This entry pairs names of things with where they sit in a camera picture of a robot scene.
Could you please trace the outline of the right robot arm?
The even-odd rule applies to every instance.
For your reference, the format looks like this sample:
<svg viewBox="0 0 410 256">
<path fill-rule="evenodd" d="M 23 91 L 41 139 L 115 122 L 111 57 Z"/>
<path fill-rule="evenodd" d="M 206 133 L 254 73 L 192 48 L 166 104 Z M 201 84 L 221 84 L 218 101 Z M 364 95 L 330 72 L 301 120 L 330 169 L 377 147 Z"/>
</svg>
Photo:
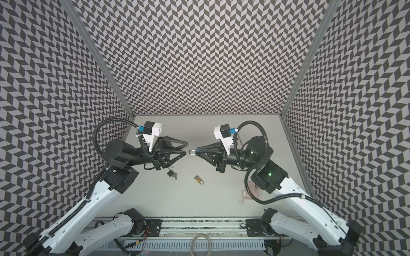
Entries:
<svg viewBox="0 0 410 256">
<path fill-rule="evenodd" d="M 255 202 L 261 205 L 284 202 L 303 218 L 294 220 L 268 208 L 259 220 L 264 234 L 286 235 L 316 250 L 320 256 L 352 256 L 362 226 L 327 210 L 270 159 L 272 153 L 265 137 L 253 137 L 244 150 L 237 148 L 233 138 L 223 138 L 190 151 L 191 155 L 215 166 L 218 172 L 223 173 L 227 166 L 244 171 L 246 195 Z"/>
</svg>

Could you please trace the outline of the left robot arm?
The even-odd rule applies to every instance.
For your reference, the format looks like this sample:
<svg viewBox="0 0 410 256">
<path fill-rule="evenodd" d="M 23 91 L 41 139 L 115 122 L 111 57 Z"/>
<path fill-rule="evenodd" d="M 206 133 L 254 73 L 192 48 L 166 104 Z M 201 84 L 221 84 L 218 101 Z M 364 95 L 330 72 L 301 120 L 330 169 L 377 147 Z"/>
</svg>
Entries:
<svg viewBox="0 0 410 256">
<path fill-rule="evenodd" d="M 107 166 L 90 185 L 86 196 L 67 214 L 39 234 L 29 234 L 23 244 L 28 256 L 87 256 L 123 235 L 140 235 L 145 218 L 132 208 L 118 218 L 84 231 L 86 226 L 122 195 L 139 173 L 133 167 L 153 163 L 156 170 L 170 167 L 186 155 L 188 142 L 159 137 L 151 151 L 136 148 L 121 139 L 110 141 L 102 154 Z"/>
</svg>

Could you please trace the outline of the black padlock with keys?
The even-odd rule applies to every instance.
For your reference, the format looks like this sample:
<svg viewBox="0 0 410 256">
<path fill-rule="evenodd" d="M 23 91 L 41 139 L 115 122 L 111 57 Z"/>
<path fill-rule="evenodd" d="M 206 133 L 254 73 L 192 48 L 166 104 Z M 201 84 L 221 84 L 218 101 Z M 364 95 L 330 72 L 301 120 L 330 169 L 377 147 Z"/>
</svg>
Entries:
<svg viewBox="0 0 410 256">
<path fill-rule="evenodd" d="M 169 171 L 167 172 L 167 175 L 168 175 L 169 177 L 174 178 L 175 180 L 177 180 L 177 173 L 174 172 L 173 170 L 169 170 Z"/>
</svg>

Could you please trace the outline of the small brass padlock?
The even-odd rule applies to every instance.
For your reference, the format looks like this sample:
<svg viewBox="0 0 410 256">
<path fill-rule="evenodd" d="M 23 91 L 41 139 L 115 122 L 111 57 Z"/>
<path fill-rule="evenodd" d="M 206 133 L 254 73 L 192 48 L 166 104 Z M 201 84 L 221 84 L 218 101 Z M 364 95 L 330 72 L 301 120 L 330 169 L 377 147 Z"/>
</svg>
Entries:
<svg viewBox="0 0 410 256">
<path fill-rule="evenodd" d="M 205 184 L 205 182 L 199 176 L 195 176 L 193 179 L 200 185 Z"/>
</svg>

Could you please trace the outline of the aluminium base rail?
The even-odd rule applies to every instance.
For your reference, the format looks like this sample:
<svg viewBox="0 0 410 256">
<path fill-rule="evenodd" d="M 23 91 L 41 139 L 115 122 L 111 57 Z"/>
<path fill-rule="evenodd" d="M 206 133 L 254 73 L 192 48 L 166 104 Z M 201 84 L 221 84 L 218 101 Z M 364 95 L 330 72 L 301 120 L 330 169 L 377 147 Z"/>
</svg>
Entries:
<svg viewBox="0 0 410 256">
<path fill-rule="evenodd" d="M 258 217 L 146 218 L 148 236 L 153 239 L 188 239 L 205 234 L 211 239 L 247 239 L 279 237 L 263 233 Z"/>
</svg>

